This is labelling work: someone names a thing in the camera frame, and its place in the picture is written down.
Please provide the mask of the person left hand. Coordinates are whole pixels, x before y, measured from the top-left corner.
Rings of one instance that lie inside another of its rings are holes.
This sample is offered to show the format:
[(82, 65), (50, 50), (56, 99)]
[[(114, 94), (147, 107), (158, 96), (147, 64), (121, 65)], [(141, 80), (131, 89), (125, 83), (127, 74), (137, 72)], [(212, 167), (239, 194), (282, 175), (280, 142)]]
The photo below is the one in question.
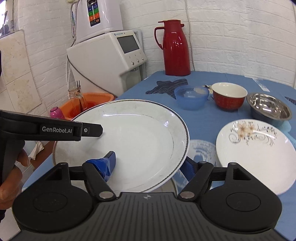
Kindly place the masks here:
[(13, 201), (21, 191), (22, 177), (23, 175), (20, 168), (15, 165), (4, 183), (1, 185), (1, 210), (6, 210), (12, 206)]

